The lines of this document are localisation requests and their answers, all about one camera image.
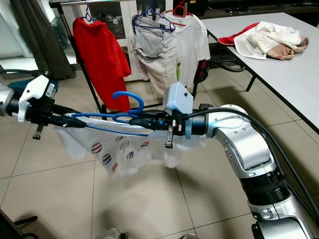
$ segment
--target white table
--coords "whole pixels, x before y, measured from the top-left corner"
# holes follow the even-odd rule
[[[237,56],[248,71],[295,111],[319,134],[319,29],[285,13],[205,19],[215,39],[231,36],[252,23],[267,21],[290,26],[307,36],[310,44],[304,53],[292,60],[267,58],[257,60],[244,57],[234,47],[228,49]]]

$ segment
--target blue clothes hanger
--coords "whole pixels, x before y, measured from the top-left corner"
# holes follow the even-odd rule
[[[120,123],[129,123],[126,120],[121,120],[118,119],[119,117],[131,117],[131,118],[138,118],[137,115],[135,115],[136,113],[140,113],[143,111],[144,109],[144,101],[143,99],[132,93],[132,92],[127,92],[127,91],[117,91],[112,95],[113,99],[117,99],[120,96],[130,96],[132,98],[134,98],[135,100],[137,100],[139,102],[139,108],[136,110],[130,110],[127,113],[121,113],[121,114],[100,114],[100,113],[78,113],[78,114],[72,114],[72,117],[110,117],[112,118],[112,120],[114,120],[115,122],[120,122]]]
[[[85,18],[87,19],[88,22],[92,22],[92,21],[96,21],[94,18],[91,17],[91,15],[89,14],[89,5],[88,3],[86,2],[86,0],[84,0],[85,3],[86,3],[86,13],[85,13],[85,16],[81,17],[81,18]]]
[[[151,3],[152,3],[152,0],[149,0],[148,9],[147,9],[146,11],[142,12],[140,15],[136,15],[136,16],[133,18],[133,20],[132,20],[132,25],[133,25],[133,31],[134,31],[134,33],[135,33],[135,28],[134,28],[135,26],[146,27],[146,28],[155,28],[155,29],[160,29],[160,30],[165,30],[165,31],[170,31],[170,32],[175,31],[175,26],[174,26],[174,24],[172,24],[171,21],[168,20],[166,17],[161,16],[161,15],[160,15],[159,13],[157,13],[157,12],[154,12],[153,9],[151,8]],[[145,25],[138,25],[138,24],[136,24],[135,21],[136,21],[137,17],[144,16],[144,14],[145,14],[145,15],[147,14],[148,16],[153,16],[153,14],[155,14],[155,15],[159,16],[160,18],[167,20],[167,21],[169,22],[169,29],[166,28],[165,26],[164,26],[164,27],[157,27],[157,26],[145,26]]]

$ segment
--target table leg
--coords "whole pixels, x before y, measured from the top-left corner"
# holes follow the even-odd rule
[[[248,91],[250,90],[250,88],[252,87],[252,85],[253,85],[255,79],[256,79],[256,76],[253,76],[253,77],[251,78],[251,80],[250,80],[250,82],[249,82],[249,85],[247,86],[247,89],[246,89],[247,92],[248,92]]]

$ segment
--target dark curtain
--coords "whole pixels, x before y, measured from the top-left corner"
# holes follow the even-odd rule
[[[50,23],[36,0],[10,0],[20,32],[30,48],[38,69],[50,79],[74,75]]]

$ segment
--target red cloth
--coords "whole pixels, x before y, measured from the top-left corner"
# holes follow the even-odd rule
[[[87,24],[75,19],[73,34],[79,54],[92,84],[107,108],[123,112],[130,110],[127,96],[112,98],[116,91],[126,91],[124,76],[131,74],[126,57],[106,23]]]
[[[220,38],[218,38],[218,42],[223,44],[223,45],[226,45],[226,46],[235,46],[234,38],[236,36],[239,36],[240,34],[244,33],[245,31],[248,31],[249,29],[257,26],[258,24],[259,24],[259,22],[251,24],[248,27],[246,27],[244,30],[242,30],[241,32],[238,32],[237,34],[234,34],[232,36],[220,37]]]

